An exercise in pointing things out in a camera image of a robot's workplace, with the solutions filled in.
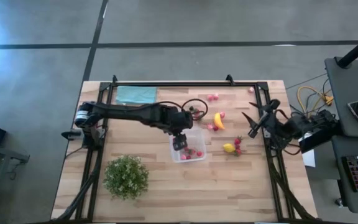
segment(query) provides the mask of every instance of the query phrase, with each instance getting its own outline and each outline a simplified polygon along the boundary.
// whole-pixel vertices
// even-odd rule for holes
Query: blue towel
[[[157,87],[119,86],[117,104],[155,103]]]

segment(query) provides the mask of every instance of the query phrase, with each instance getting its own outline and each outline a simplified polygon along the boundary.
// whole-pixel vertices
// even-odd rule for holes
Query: potted plant
[[[149,186],[149,171],[139,157],[125,155],[109,161],[104,173],[103,185],[116,198],[135,199]]]

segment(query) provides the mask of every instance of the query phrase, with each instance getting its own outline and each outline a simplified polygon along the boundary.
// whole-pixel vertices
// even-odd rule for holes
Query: concrete floor
[[[0,0],[0,44],[90,44],[101,5]],[[358,40],[358,1],[109,0],[99,42],[299,40]],[[231,74],[237,80],[284,80],[292,86],[289,102],[299,108],[294,85],[324,74],[325,58],[353,47],[98,49],[89,79],[222,80]],[[0,223],[49,219],[67,146],[60,133],[71,126],[89,52],[0,50],[0,127],[9,133],[6,147],[31,155],[15,180],[4,181]],[[319,90],[326,79],[302,85]],[[329,110],[335,112],[334,106]],[[358,223],[358,214],[333,204],[336,183],[319,179],[318,172],[308,169],[319,217]]]

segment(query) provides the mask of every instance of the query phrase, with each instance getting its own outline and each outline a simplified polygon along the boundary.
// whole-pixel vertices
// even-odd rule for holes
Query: wooden tabletop
[[[290,114],[283,81],[267,81],[271,99],[281,101],[280,109]],[[100,82],[84,82],[79,105],[96,101]],[[249,124],[241,111],[258,120],[255,94],[247,87],[158,87],[157,101],[183,104],[191,98],[206,99],[219,94],[218,101],[208,102],[209,111],[195,126],[203,128],[207,155],[204,161],[177,164],[172,161],[168,135],[137,121],[109,120],[102,170],[94,210],[94,222],[267,222],[276,221],[272,188],[262,135],[247,136]],[[225,130],[209,131],[206,124],[213,114],[224,111]],[[234,157],[222,145],[243,136],[243,155]],[[78,149],[81,141],[69,143],[67,153]],[[295,152],[296,147],[288,147]],[[111,198],[103,187],[104,168],[108,161],[123,154],[139,156],[150,171],[149,191],[136,200]],[[78,193],[86,149],[72,154],[64,163],[52,218],[58,217]],[[283,154],[290,188],[300,203],[317,216],[302,155]],[[88,210],[86,197],[84,216]]]

